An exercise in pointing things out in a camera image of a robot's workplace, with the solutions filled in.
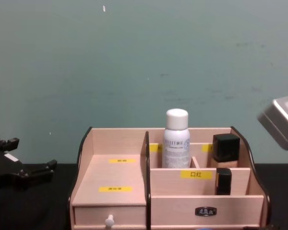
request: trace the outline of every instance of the teal wall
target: teal wall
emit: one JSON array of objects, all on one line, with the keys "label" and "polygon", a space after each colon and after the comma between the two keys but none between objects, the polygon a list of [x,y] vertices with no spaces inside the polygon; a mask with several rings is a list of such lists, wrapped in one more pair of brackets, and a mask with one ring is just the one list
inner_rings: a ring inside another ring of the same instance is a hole
[{"label": "teal wall", "polygon": [[286,95],[288,0],[0,0],[0,137],[23,162],[75,162],[89,126],[163,127],[173,107],[288,162],[256,119]]}]

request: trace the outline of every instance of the wooden desk organizer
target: wooden desk organizer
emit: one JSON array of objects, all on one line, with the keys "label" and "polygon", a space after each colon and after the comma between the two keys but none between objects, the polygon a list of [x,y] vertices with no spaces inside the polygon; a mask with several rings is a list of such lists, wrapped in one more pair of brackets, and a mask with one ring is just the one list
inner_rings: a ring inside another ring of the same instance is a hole
[{"label": "wooden desk organizer", "polygon": [[[234,128],[190,128],[188,169],[163,169],[162,128],[89,128],[79,149],[78,174],[69,198],[72,230],[242,230],[264,227],[270,200],[256,175],[246,139]],[[214,195],[209,168],[214,134],[240,137],[231,195]],[[195,215],[214,207],[216,215]]]}]

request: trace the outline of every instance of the black cap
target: black cap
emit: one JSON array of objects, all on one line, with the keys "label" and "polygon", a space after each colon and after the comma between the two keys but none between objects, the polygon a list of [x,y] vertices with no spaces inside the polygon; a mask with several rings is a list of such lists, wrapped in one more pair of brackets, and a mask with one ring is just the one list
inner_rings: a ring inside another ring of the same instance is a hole
[{"label": "black cap", "polygon": [[231,170],[227,168],[216,169],[216,195],[230,195]]},{"label": "black cap", "polygon": [[237,161],[239,159],[240,138],[231,133],[213,136],[212,156],[216,162]]}]

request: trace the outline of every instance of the white bottle cap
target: white bottle cap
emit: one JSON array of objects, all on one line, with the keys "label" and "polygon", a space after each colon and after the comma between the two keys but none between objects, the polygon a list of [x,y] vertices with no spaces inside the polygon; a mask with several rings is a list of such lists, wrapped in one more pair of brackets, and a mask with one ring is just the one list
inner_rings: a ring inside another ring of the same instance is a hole
[{"label": "white bottle cap", "polygon": [[183,109],[167,110],[167,129],[185,130],[188,128],[188,112]]}]

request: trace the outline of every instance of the white knob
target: white knob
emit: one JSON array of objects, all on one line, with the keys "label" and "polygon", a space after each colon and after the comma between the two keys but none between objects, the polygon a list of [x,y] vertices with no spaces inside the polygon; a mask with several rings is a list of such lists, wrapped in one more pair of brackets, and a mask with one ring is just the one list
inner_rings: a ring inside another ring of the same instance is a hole
[{"label": "white knob", "polygon": [[108,228],[111,228],[114,225],[114,219],[112,215],[108,216],[108,219],[106,219],[105,224]]}]

